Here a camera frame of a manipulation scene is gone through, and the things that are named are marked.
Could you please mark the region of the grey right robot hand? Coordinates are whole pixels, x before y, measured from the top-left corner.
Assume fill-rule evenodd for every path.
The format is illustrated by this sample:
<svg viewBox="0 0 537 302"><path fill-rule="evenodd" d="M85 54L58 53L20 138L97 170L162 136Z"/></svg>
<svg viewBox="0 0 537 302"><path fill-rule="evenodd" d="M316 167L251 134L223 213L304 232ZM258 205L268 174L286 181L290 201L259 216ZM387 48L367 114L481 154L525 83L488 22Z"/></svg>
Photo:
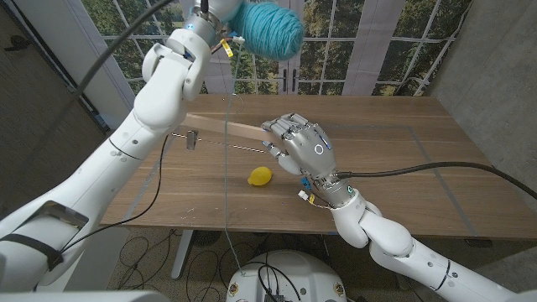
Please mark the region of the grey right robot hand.
<svg viewBox="0 0 537 302"><path fill-rule="evenodd" d="M290 174L318 180L335 173L333 144L317 123L289 113L264 122L262 129L278 139L279 146L271 141L263 141L263 145Z"/></svg>

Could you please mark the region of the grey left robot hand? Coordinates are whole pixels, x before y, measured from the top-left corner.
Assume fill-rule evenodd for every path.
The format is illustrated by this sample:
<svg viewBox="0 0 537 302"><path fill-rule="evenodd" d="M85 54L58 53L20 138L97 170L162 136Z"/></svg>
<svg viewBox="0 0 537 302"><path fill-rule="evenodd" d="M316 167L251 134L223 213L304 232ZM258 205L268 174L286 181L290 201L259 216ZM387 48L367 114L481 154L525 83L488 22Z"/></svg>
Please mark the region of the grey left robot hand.
<svg viewBox="0 0 537 302"><path fill-rule="evenodd" d="M237 15L243 3L243 0L208 0L209 13L221 23L228 23Z"/></svg>

